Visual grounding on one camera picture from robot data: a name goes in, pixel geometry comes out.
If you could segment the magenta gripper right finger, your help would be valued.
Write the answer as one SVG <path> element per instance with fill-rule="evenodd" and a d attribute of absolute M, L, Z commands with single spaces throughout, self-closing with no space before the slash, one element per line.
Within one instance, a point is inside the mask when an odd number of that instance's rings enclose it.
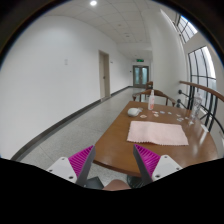
<path fill-rule="evenodd" d="M 144 183 L 157 181 L 182 169 L 170 156 L 159 156 L 137 144 L 133 146 L 133 154 Z"/>

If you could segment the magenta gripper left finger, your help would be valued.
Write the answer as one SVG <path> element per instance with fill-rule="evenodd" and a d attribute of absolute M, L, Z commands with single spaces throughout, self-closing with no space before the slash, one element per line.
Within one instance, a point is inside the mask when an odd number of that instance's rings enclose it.
<path fill-rule="evenodd" d="M 60 157 L 47 171 L 83 187 L 87 181 L 95 154 L 95 146 L 89 146 L 69 158 Z"/>

